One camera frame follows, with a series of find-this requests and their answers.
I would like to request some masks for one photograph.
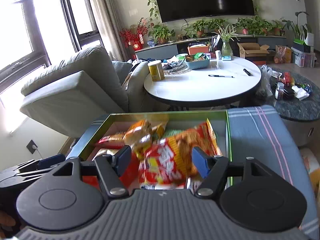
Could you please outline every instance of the blue striped cloth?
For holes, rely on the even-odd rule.
[[[317,205],[308,172],[290,133],[272,106],[228,110],[232,161],[252,156],[294,185],[308,204],[301,230],[319,239]]]

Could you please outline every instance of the teal basket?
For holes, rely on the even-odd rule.
[[[198,61],[192,61],[192,62],[187,62],[188,68],[195,70],[199,68],[206,68],[210,65],[210,59],[206,60],[198,60]]]

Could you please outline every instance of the gray ribbed surface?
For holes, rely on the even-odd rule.
[[[74,233],[45,235],[24,230],[21,240],[307,240],[298,229],[262,234],[239,227],[215,202],[185,190],[136,190],[128,199],[112,201],[94,223]]]

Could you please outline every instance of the yellow can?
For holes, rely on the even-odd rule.
[[[161,60],[155,60],[148,63],[152,81],[164,80],[164,73],[161,65]]]

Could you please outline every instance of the small jar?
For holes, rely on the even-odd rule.
[[[275,93],[276,99],[281,100],[283,98],[283,92],[284,92],[284,84],[279,82],[277,84],[276,93]]]

